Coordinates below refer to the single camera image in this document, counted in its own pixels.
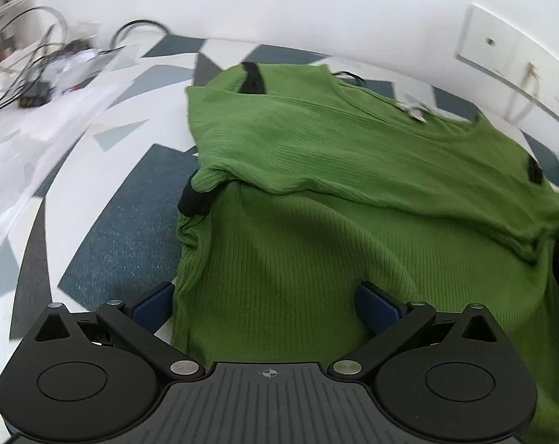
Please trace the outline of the green knit sweater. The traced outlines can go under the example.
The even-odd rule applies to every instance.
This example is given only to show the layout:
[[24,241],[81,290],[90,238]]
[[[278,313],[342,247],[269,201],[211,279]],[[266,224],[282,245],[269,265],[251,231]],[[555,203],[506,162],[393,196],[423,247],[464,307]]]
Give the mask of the green knit sweater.
[[559,192],[527,150],[325,65],[243,63],[186,95],[176,349],[329,365],[369,337],[361,282],[446,313],[480,303],[538,388],[525,440],[559,443]]

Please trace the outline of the geometric patterned table cloth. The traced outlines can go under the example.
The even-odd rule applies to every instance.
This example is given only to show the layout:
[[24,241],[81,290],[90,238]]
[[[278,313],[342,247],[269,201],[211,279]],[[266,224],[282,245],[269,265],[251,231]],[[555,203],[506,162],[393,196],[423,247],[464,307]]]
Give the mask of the geometric patterned table cloth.
[[82,137],[48,185],[29,199],[0,249],[0,297],[14,287],[10,333],[21,339],[59,302],[94,311],[131,302],[176,278],[182,245],[179,202],[198,169],[188,126],[190,86],[248,64],[325,65],[338,78],[406,106],[455,120],[483,115],[520,144],[559,192],[559,164],[547,171],[538,141],[440,88],[363,63],[324,54],[232,41],[157,35],[129,37],[108,53],[100,83],[124,90]]

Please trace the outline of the black usb charger hub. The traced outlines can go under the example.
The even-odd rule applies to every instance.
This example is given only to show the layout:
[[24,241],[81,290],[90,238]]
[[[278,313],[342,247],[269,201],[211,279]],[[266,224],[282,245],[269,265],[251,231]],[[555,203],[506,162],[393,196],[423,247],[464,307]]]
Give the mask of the black usb charger hub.
[[36,108],[51,101],[51,85],[46,81],[32,82],[20,95],[20,108]]

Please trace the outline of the white wall socket plate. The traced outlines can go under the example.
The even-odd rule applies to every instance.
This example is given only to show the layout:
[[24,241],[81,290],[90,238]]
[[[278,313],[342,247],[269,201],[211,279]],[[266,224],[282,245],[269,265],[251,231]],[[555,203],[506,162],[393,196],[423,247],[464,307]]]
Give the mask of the white wall socket plate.
[[529,92],[538,106],[559,119],[559,58],[507,21],[471,4],[457,57]]

